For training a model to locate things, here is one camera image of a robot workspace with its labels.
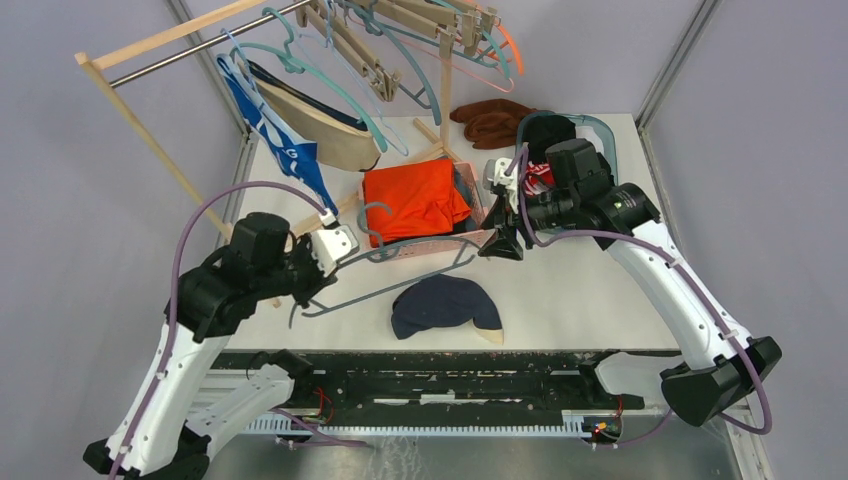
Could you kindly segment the cream navy labelled underwear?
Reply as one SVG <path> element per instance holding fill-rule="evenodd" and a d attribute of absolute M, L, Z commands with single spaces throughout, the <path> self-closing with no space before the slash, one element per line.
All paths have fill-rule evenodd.
<path fill-rule="evenodd" d="M 469 279 L 445 274 L 427 277 L 403 290 L 392 304 L 390 324 L 398 340 L 467 323 L 488 342 L 504 344 L 504 328 L 494 300 Z"/>

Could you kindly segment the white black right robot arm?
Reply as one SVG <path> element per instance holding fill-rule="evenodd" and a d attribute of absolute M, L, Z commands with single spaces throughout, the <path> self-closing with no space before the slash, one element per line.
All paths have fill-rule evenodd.
<path fill-rule="evenodd" d="M 491 159 L 485 184 L 496 201 L 483 222 L 493 235 L 482 257 L 522 260 L 535 246 L 591 237 L 636 282 L 665 322 L 682 354 L 656 373 L 670 410 L 692 426 L 714 417 L 765 435 L 773 414 L 763 381 L 782 357 L 771 336 L 754 337 L 709 292 L 680 253 L 659 209 L 633 183 L 616 182 L 606 158 L 588 140 L 548 147 L 551 190 L 524 192 L 529 149 Z"/>

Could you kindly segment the grey-blue plastic hanger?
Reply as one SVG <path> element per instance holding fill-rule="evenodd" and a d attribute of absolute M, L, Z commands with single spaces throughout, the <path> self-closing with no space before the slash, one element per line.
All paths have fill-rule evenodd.
<path fill-rule="evenodd" d="M 378 239 L 378 247 L 376 249 L 370 249 L 367 251 L 363 250 L 353 256 L 345 258 L 340 263 L 337 272 L 340 273 L 342 270 L 362 262 L 368 262 L 372 265 L 384 265 L 396 263 L 398 260 L 402 259 L 413 258 L 414 256 L 418 256 L 420 254 L 420 247 L 441 247 L 441 250 L 438 250 L 438 253 L 456 251 L 456 254 L 452 262 L 445 267 L 431 270 L 427 273 L 422 273 L 408 280 L 396 282 L 385 287 L 372 290 L 357 297 L 352 297 L 348 300 L 336 303 L 335 305 L 325 305 L 320 302 L 316 297 L 313 297 L 311 300 L 308 300 L 304 306 L 301 307 L 303 311 L 302 315 L 304 317 L 316 318 L 323 315 L 327 315 L 332 312 L 336 312 L 351 307 L 353 305 L 362 303 L 366 300 L 370 300 L 385 293 L 389 293 L 391 291 L 399 289 L 400 287 L 411 286 L 417 281 L 433 277 L 437 274 L 447 273 L 452 270 L 461 268 L 475 260 L 478 257 L 478 252 L 481 248 L 480 244 L 474 242 L 470 238 L 463 237 L 461 235 L 437 235 L 425 238 L 407 239 L 395 242 L 391 245 L 386 244 L 384 242 L 383 236 L 381 234 L 377 233 L 376 236 Z"/>

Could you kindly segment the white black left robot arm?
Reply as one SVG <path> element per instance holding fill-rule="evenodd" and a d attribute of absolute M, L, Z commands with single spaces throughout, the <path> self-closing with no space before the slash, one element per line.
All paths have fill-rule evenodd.
<path fill-rule="evenodd" d="M 275 214 L 239 220 L 229 244 L 179 276 L 136 398 L 110 437 L 86 447 L 84 462 L 111 479 L 201 479 L 217 453 L 265 411 L 307 404 L 315 390 L 310 365 L 283 353 L 224 399 L 190 411 L 212 364 L 259 302 L 289 296 L 306 305 L 335 282 L 340 261 L 358 247 L 350 227 L 338 222 L 295 237 Z"/>

